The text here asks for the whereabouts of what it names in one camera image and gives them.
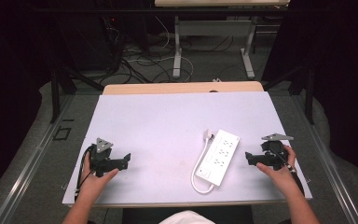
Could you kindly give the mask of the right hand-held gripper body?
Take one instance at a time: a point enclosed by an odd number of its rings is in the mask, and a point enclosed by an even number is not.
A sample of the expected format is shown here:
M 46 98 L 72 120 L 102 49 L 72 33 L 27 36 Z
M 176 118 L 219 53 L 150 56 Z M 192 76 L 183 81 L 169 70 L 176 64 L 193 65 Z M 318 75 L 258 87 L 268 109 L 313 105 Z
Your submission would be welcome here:
M 288 164 L 288 152 L 284 148 L 282 140 L 293 140 L 292 136 L 279 133 L 270 134 L 262 137 L 264 143 L 261 145 L 265 155 L 269 155 L 266 159 L 273 163 L 271 166 L 275 171 L 280 170 L 284 165 Z

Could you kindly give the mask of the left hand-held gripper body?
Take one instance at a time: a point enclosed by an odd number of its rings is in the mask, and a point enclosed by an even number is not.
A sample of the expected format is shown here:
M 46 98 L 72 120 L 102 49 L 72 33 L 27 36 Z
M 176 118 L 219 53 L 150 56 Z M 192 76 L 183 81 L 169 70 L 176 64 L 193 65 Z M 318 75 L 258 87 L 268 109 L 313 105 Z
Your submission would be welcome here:
M 96 143 L 91 145 L 89 150 L 89 166 L 95 175 L 102 177 L 104 173 L 108 173 L 112 170 L 110 167 L 110 153 L 113 144 L 97 138 Z

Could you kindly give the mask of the person's right hand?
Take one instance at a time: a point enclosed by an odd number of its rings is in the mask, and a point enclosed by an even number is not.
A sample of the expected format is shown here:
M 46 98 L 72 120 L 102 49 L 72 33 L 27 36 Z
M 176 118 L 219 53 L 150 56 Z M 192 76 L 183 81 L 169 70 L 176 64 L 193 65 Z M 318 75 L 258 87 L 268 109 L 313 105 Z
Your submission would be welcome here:
M 288 164 L 290 165 L 291 169 L 289 169 L 287 166 L 284 166 L 280 170 L 274 171 L 273 169 L 270 169 L 260 162 L 256 165 L 256 167 L 272 179 L 275 187 L 284 195 L 286 199 L 294 195 L 302 196 L 303 193 L 292 175 L 292 172 L 296 169 L 296 153 L 289 146 L 284 146 L 284 148 L 288 153 Z

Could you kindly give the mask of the person's left hand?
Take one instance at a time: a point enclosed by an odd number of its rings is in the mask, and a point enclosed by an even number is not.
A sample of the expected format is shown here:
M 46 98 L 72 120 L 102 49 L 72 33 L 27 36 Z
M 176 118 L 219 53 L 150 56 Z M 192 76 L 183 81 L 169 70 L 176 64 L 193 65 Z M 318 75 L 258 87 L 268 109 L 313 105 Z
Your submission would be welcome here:
M 81 175 L 81 187 L 77 199 L 82 202 L 94 203 L 101 195 L 105 186 L 118 174 L 118 169 L 108 172 L 102 177 L 93 174 L 90 169 L 90 154 L 86 154 Z

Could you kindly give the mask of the white power strip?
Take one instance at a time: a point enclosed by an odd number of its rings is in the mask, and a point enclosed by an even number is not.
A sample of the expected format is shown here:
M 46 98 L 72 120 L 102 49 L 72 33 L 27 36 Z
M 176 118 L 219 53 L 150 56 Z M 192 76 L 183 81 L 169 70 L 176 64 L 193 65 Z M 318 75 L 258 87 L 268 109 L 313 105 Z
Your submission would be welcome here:
M 214 186 L 220 186 L 239 142 L 237 135 L 219 130 L 195 175 Z

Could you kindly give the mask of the white table mat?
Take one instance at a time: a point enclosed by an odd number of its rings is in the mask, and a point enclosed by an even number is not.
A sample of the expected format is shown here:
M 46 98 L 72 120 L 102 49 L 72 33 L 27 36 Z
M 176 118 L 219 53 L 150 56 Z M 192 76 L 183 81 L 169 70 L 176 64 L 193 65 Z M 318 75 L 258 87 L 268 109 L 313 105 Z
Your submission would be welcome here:
M 240 138 L 222 184 L 193 178 L 206 130 Z M 264 136 L 283 127 L 264 91 L 103 95 L 83 145 L 102 138 L 112 158 L 129 155 L 126 170 L 105 187 L 99 206 L 158 207 L 275 203 L 283 199 L 270 178 L 249 165 Z

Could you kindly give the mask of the person's dark trousers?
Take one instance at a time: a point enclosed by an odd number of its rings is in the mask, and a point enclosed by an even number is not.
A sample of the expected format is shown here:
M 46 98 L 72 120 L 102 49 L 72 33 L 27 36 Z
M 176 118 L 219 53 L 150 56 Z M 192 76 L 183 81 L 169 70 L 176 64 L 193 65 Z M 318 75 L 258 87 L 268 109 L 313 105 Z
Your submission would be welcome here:
M 254 224 L 250 205 L 125 208 L 122 224 L 159 224 L 179 212 L 192 211 L 215 224 Z

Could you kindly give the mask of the black metal stand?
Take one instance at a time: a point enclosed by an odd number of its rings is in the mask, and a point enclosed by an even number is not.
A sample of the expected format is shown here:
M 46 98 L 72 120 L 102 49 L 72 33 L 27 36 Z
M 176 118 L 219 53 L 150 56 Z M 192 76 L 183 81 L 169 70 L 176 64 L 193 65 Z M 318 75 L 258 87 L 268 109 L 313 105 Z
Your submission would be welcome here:
M 74 68 L 69 67 L 64 63 L 56 63 L 50 71 L 51 83 L 51 100 L 52 100 L 52 117 L 51 123 L 54 123 L 61 114 L 60 103 L 60 89 L 66 94 L 74 95 L 77 91 L 73 77 L 79 79 L 81 82 L 91 86 L 97 91 L 103 91 L 104 86 L 84 76 Z
M 308 63 L 303 63 L 301 65 L 295 66 L 293 69 L 288 72 L 280 75 L 271 81 L 263 84 L 265 91 L 275 87 L 281 82 L 285 81 L 288 78 L 294 78 L 295 80 L 289 86 L 290 95 L 299 95 L 302 90 L 305 90 L 305 104 L 304 104 L 304 114 L 308 122 L 313 125 L 313 94 L 314 94 L 314 81 L 315 81 L 315 68 Z

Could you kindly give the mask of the person's white shirt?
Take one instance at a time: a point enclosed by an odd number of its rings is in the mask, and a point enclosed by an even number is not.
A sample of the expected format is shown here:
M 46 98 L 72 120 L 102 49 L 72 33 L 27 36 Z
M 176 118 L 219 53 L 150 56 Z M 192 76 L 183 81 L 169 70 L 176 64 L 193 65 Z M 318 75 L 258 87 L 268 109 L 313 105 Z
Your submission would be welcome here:
M 201 216 L 200 214 L 185 210 L 175 213 L 162 221 L 159 224 L 215 224 L 210 219 Z

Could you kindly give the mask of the wooden table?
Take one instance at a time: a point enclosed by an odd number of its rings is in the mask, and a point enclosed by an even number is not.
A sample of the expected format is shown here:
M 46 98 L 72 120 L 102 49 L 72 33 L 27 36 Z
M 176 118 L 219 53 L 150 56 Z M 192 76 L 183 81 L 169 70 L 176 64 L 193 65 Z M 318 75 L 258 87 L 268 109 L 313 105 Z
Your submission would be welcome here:
M 258 81 L 112 84 L 107 85 L 104 88 L 103 95 L 201 93 L 263 90 L 263 86 Z

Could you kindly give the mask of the dark curtain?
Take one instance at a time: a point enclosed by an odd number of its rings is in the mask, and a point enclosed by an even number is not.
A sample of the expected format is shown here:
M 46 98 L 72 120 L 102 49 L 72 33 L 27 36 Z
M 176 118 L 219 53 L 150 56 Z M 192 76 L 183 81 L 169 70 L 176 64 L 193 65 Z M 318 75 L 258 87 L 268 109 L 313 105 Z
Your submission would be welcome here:
M 358 0 L 291 0 L 288 7 L 332 13 L 284 18 L 262 79 L 314 59 L 314 97 L 329 121 L 330 149 L 358 167 Z
M 35 120 L 47 82 L 21 0 L 0 0 L 0 179 Z

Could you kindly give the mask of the black computer tower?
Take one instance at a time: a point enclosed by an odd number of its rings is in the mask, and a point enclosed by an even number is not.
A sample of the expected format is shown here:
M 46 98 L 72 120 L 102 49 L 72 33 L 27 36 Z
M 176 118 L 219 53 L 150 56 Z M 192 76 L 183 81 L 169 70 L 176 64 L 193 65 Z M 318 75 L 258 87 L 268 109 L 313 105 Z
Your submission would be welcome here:
M 57 22 L 78 70 L 118 70 L 122 53 L 122 35 L 107 17 L 61 16 Z

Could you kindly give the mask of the white desk with metal legs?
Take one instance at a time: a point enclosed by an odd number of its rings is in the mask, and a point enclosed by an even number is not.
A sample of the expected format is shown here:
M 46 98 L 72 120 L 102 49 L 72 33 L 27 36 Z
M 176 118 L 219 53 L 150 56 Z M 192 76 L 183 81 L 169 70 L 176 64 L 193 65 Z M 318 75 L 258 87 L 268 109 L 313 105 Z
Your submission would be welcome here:
M 287 6 L 291 0 L 155 0 L 156 7 L 168 9 L 278 9 Z M 191 19 L 185 21 L 178 16 L 174 17 L 174 41 L 175 55 L 173 61 L 173 78 L 181 75 L 182 48 L 180 38 L 182 36 L 244 36 L 246 37 L 245 47 L 241 49 L 241 57 L 245 68 L 245 75 L 255 78 L 255 72 L 249 57 L 249 52 L 255 37 L 257 16 L 250 16 L 245 21 L 228 19 Z

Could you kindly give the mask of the aluminium floor rail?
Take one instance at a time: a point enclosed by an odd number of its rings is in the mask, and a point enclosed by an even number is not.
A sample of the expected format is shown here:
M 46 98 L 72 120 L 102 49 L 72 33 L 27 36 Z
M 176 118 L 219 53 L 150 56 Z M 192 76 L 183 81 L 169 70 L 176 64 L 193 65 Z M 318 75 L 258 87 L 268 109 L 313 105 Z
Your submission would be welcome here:
M 0 224 L 60 224 L 62 198 L 76 162 L 75 96 L 62 99 L 62 113 L 49 121 L 42 103 L 31 130 L 0 180 Z
M 316 127 L 309 122 L 309 119 L 305 115 L 305 106 L 302 104 L 300 96 L 293 96 L 292 101 L 296 106 L 297 113 L 301 117 L 301 120 L 310 132 L 310 139 L 316 145 L 316 154 L 321 162 L 324 172 L 330 182 L 330 185 L 335 192 L 340 207 L 348 220 L 349 224 L 358 224 L 358 210 L 353 203 L 353 200 L 340 177 L 337 166 L 329 152 L 328 147 L 323 142 L 322 138 L 318 134 Z

